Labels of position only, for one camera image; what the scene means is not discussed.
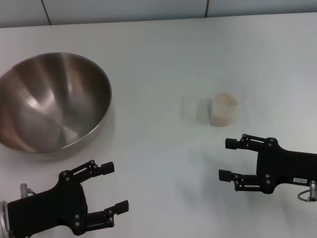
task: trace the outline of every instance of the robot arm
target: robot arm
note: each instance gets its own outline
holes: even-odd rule
[[[25,238],[60,225],[68,226],[77,236],[88,231],[113,227],[114,214],[127,212],[128,201],[100,212],[88,213],[80,184],[92,177],[112,172],[112,162],[98,167],[91,160],[73,170],[61,172],[56,186],[48,191],[28,197],[25,195],[27,189],[21,188],[22,199],[0,204],[0,238]]]
[[[287,151],[275,138],[243,134],[242,138],[226,139],[227,149],[246,149],[258,153],[257,175],[235,174],[219,170],[219,180],[234,182],[236,191],[261,191],[271,194],[282,183],[310,187],[310,201],[317,201],[317,154]]]

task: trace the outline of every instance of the bowl rim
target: bowl rim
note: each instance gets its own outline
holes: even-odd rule
[[[0,144],[1,145],[4,145],[5,147],[7,148],[10,148],[11,150],[14,150],[14,151],[19,151],[19,152],[23,152],[23,153],[27,153],[27,154],[37,154],[37,155],[40,155],[40,154],[48,154],[48,153],[54,153],[54,152],[57,152],[57,151],[61,151],[61,150],[64,150],[66,148],[69,148],[70,146],[78,143],[79,141],[85,139],[86,137],[88,137],[91,133],[93,133],[98,126],[100,126],[100,124],[103,122],[103,120],[105,119],[106,115],[108,114],[109,112],[109,108],[110,108],[110,105],[111,105],[111,101],[112,101],[112,87],[111,87],[111,84],[110,84],[110,80],[108,78],[108,76],[106,75],[105,71],[95,62],[93,62],[91,59],[88,59],[84,56],[81,56],[81,55],[78,55],[78,54],[74,54],[74,53],[68,53],[68,52],[49,52],[49,53],[44,53],[44,54],[39,54],[39,55],[35,55],[35,56],[32,56],[32,57],[29,57],[29,58],[26,58],[24,60],[21,60],[20,62],[14,64],[13,66],[11,66],[9,69],[7,69],[4,73],[2,73],[0,75],[0,81],[1,81],[1,78],[7,73],[9,72],[12,68],[14,68],[15,66],[19,65],[20,63],[22,62],[25,62],[27,60],[30,60],[30,59],[33,59],[33,58],[36,58],[36,57],[39,57],[39,56],[44,56],[44,55],[72,55],[72,56],[75,56],[75,57],[79,57],[79,58],[82,58],[84,60],[87,60],[89,62],[91,62],[92,64],[94,64],[95,66],[97,66],[97,68],[101,71],[101,73],[106,77],[106,81],[109,85],[109,95],[110,95],[110,99],[109,99],[109,103],[108,103],[108,107],[106,109],[106,112],[105,114],[103,115],[103,117],[100,119],[100,121],[98,122],[98,124],[91,130],[89,131],[86,135],[84,135],[83,137],[81,137],[80,139],[74,141],[73,143],[69,144],[69,145],[65,145],[63,147],[60,147],[58,149],[55,149],[55,150],[48,150],[48,151],[36,151],[36,152],[30,152],[30,151],[25,151],[25,150],[20,150],[20,149],[16,149],[16,148],[12,148],[10,146],[7,146],[5,145],[4,143],[2,143],[0,141]]]

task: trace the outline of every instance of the wall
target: wall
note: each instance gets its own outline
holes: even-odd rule
[[[207,0],[43,0],[53,25],[204,17]],[[316,12],[317,0],[210,0],[208,17]],[[49,25],[41,0],[0,0],[0,28]]]

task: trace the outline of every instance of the white tabletop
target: white tabletop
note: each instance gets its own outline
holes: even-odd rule
[[[243,133],[317,153],[317,13],[0,29],[0,73],[48,52],[70,52],[108,75],[113,101],[104,129],[78,155],[32,161],[0,146],[0,200],[19,185],[52,188],[57,175],[90,159],[115,173],[83,183],[89,212],[128,199],[115,227],[97,238],[297,238],[315,236],[306,187],[272,195],[235,192],[218,170],[255,174],[256,152],[224,148]],[[222,79],[243,85],[239,118],[214,127],[201,110]],[[73,237],[67,227],[34,235]]]

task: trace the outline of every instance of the white table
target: white table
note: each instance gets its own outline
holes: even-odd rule
[[[255,152],[224,148],[243,133],[317,153],[316,22],[317,13],[305,13],[0,29],[0,73],[34,55],[70,52],[101,66],[113,89],[103,131],[73,158],[30,161],[1,146],[0,200],[18,199],[22,182],[41,192],[62,170],[113,161],[115,173],[83,184],[89,212],[125,199],[130,211],[113,229],[82,237],[315,236],[316,205],[296,198],[305,187],[235,192],[218,169],[255,174]],[[224,128],[194,112],[222,78],[243,83],[246,95]],[[73,234],[58,227],[34,237]]]

